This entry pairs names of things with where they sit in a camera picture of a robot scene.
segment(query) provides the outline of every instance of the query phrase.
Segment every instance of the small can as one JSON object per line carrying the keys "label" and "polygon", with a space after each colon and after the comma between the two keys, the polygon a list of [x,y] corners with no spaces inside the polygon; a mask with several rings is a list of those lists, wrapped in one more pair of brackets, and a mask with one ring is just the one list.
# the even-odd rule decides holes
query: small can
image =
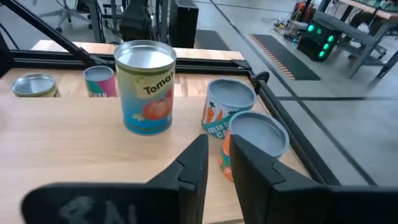
{"label": "small can", "polygon": [[201,123],[208,134],[224,139],[229,119],[240,111],[250,110],[256,102],[254,90],[230,79],[209,82]]}
{"label": "small can", "polygon": [[229,121],[229,129],[218,158],[220,169],[230,181],[233,181],[229,159],[231,134],[240,135],[275,158],[280,158],[290,145],[286,129],[273,117],[254,111],[242,111],[234,114]]}
{"label": "small can", "polygon": [[172,124],[177,54],[166,44],[133,40],[114,52],[124,125],[143,135]]}
{"label": "small can", "polygon": [[113,70],[107,66],[92,66],[83,75],[89,97],[116,97]]}
{"label": "small can", "polygon": [[18,97],[61,97],[55,79],[45,74],[20,77],[12,84],[11,89]]}

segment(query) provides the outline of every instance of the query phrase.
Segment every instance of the carrot can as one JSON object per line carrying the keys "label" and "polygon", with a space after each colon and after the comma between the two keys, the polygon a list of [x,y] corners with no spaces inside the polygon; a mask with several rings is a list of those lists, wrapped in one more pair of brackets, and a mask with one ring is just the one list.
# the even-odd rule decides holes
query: carrot can
{"label": "carrot can", "polygon": [[237,134],[259,150],[279,159],[289,148],[289,135],[283,125],[273,117],[254,111],[242,111],[234,114],[229,121],[229,128],[223,142],[218,166],[224,176],[233,181],[231,159],[231,135]]}
{"label": "carrot can", "polygon": [[232,115],[250,110],[254,102],[254,90],[240,81],[222,78],[209,82],[201,120],[203,129],[216,138],[224,139]]}

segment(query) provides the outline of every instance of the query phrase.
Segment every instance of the tin can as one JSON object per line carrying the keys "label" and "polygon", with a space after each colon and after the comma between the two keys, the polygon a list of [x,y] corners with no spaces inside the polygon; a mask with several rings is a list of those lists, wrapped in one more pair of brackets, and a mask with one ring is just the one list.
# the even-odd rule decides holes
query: tin can
{"label": "tin can", "polygon": [[201,123],[208,134],[224,139],[229,119],[240,111],[250,110],[256,102],[254,90],[230,79],[209,82]]}
{"label": "tin can", "polygon": [[83,75],[89,97],[116,97],[113,70],[107,66],[92,66]]}
{"label": "tin can", "polygon": [[218,158],[220,169],[230,181],[233,181],[229,158],[231,134],[240,135],[260,150],[278,159],[290,145],[286,129],[273,117],[254,111],[236,113],[229,121],[229,129]]}
{"label": "tin can", "polygon": [[137,134],[158,134],[172,124],[177,54],[170,46],[133,40],[114,52],[123,120]]}
{"label": "tin can", "polygon": [[45,74],[20,77],[12,84],[11,90],[18,97],[61,97],[55,79]]}

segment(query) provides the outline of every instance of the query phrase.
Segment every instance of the metal table leg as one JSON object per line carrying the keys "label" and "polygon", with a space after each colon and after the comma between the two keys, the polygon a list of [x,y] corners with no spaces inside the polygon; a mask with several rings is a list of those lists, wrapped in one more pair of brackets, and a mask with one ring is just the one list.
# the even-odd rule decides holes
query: metal table leg
{"label": "metal table leg", "polygon": [[394,23],[386,21],[380,27],[376,35],[373,37],[376,41],[372,45],[366,46],[365,50],[362,54],[355,60],[353,67],[349,71],[349,78],[352,78],[354,74],[358,71],[358,69],[362,66],[363,62],[365,61],[366,57],[369,56],[372,51],[379,45],[382,38],[385,36],[386,32],[393,26]]}
{"label": "metal table leg", "polygon": [[398,62],[398,50],[396,53],[388,60],[386,65],[381,68],[379,74],[377,75],[377,78],[383,78],[387,72]]}
{"label": "metal table leg", "polygon": [[113,31],[117,31],[119,15],[116,12],[116,0],[111,0],[111,13],[112,13]]}
{"label": "metal table leg", "polygon": [[353,10],[353,8],[354,8],[353,6],[348,6],[347,9],[344,11],[343,15],[341,16],[340,20],[345,22],[349,16],[349,14]]}
{"label": "metal table leg", "polygon": [[168,28],[168,24],[167,24],[167,14],[169,11],[169,1],[168,0],[162,0],[162,20],[161,20],[161,25],[160,25],[160,41],[162,43],[167,43],[167,28]]}
{"label": "metal table leg", "polygon": [[96,43],[105,43],[103,32],[101,30],[100,17],[96,7],[96,0],[85,0],[90,12],[91,24],[93,25],[94,40]]}
{"label": "metal table leg", "polygon": [[322,0],[322,2],[318,6],[318,10],[321,12],[325,12],[331,0]]}

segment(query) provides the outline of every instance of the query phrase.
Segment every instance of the concrete floor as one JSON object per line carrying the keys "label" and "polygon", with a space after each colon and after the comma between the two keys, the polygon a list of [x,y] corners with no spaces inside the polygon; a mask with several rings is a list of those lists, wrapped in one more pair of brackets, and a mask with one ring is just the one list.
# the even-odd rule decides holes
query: concrete floor
{"label": "concrete floor", "polygon": [[[394,129],[398,127],[396,66],[377,85],[369,85],[380,68],[363,67],[353,79],[349,79],[346,71],[351,62],[346,52],[335,49],[326,62],[316,63],[299,52],[296,45],[275,35],[275,38],[321,78],[320,81],[291,80],[261,52],[248,35],[270,34],[272,22],[263,22],[262,18],[285,18],[296,1],[213,2],[241,34],[210,0],[196,2],[200,8],[197,28],[216,30],[231,50],[242,53],[256,73],[271,72],[265,62],[271,65],[274,73],[271,72],[268,85],[280,97],[283,106],[342,184],[368,184],[360,174],[365,172],[368,179],[378,185],[398,185],[398,163],[395,162],[398,159],[398,139]],[[59,8],[55,1],[39,1],[35,7],[30,1],[21,3],[36,14]],[[336,16],[340,16],[343,11],[342,6],[337,10]],[[48,39],[5,7],[0,7],[0,21],[22,49],[30,49],[38,40]],[[51,17],[45,21],[54,26],[57,18]],[[88,30],[85,22],[73,20],[72,25],[66,23],[62,28],[64,36],[70,40],[94,41],[93,33]],[[106,37],[108,41],[115,40],[108,30]],[[388,49],[385,60],[398,49],[393,37],[387,37],[381,45]],[[359,166],[359,172],[358,167],[353,166],[349,160]]]}

